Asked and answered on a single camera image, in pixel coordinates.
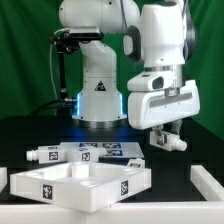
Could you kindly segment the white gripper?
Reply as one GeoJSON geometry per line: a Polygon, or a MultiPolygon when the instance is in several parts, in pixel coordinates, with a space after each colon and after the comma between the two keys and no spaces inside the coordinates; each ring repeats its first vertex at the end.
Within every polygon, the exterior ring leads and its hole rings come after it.
{"type": "Polygon", "coordinates": [[[171,133],[180,135],[182,121],[178,119],[196,115],[199,110],[199,93],[194,80],[187,81],[176,96],[166,97],[164,91],[155,91],[132,92],[128,98],[129,124],[135,129],[155,126],[157,144],[161,146],[164,145],[162,124],[173,121],[171,133]]]}

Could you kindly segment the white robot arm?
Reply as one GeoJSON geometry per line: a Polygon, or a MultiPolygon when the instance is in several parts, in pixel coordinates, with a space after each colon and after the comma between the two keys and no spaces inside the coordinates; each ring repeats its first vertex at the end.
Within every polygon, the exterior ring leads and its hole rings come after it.
{"type": "Polygon", "coordinates": [[[182,119],[200,110],[196,83],[182,80],[196,42],[188,0],[143,7],[134,0],[63,0],[59,18],[62,37],[83,56],[83,88],[73,118],[91,127],[127,120],[135,129],[150,129],[152,145],[183,151],[182,119]],[[127,113],[116,86],[116,53],[101,42],[105,34],[121,34],[124,55],[143,65],[127,83],[127,113]]]}

